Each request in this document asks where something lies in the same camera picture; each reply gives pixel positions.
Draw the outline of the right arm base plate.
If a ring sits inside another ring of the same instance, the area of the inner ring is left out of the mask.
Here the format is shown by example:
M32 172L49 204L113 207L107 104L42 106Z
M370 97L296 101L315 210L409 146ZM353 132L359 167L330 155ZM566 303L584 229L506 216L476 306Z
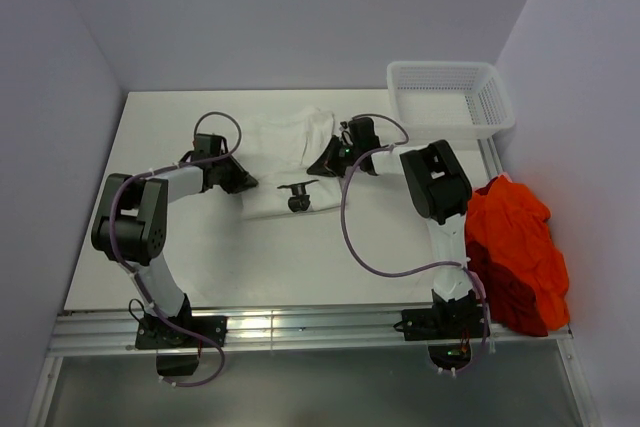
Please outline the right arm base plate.
M407 342L482 339L490 335L480 305L453 308L434 304L429 308L404 309L393 329Z

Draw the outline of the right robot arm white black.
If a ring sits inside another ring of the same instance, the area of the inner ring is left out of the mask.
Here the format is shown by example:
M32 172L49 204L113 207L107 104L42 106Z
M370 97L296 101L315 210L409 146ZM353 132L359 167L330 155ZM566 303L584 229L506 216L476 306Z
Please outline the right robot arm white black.
M384 278L404 278L434 272L432 298L443 306L433 312L435 330L452 337L468 321L461 306L469 301L488 314L482 282L468 267L465 223L472 187L451 145L445 140L424 147L411 147L410 136L399 122L382 114L359 114L340 125L326 147L307 168L312 176L341 178L340 228L346 247L366 271ZM378 270L357 253L346 222L348 190L357 171L370 176L401 174L412 205L425 221L434 261L400 272Z

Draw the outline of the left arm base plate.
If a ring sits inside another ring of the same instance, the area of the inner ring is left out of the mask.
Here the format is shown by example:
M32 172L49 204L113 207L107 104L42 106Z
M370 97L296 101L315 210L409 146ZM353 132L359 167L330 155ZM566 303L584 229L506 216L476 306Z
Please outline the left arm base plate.
M227 333L226 316L196 316L186 327L222 347ZM156 317L146 316L139 324L135 339L136 350L168 350L209 347L199 338L176 331Z

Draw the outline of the white t shirt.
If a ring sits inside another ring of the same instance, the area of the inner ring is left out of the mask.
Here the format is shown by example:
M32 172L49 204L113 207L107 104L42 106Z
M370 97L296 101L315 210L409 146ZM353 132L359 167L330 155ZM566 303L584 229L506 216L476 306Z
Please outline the white t shirt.
M340 206L338 178L306 173L334 135L335 118L331 111L305 107L289 116L248 117L241 126L243 140L237 151L238 160L259 182L257 187L241 194L243 219L311 214ZM287 206L290 191L277 187L308 180L316 180L307 187L310 209L290 212Z

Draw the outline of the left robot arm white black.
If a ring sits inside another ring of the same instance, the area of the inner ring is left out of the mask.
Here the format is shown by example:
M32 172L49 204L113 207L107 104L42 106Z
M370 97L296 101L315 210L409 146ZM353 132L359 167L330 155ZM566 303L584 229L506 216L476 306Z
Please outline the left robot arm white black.
M177 163L138 175L111 174L105 181L91 244L127 272L144 311L139 325L163 345L218 343L195 324L188 295L174 280L163 250L171 203L215 187L236 195L258 186L234 151L223 136L196 134L193 148Z

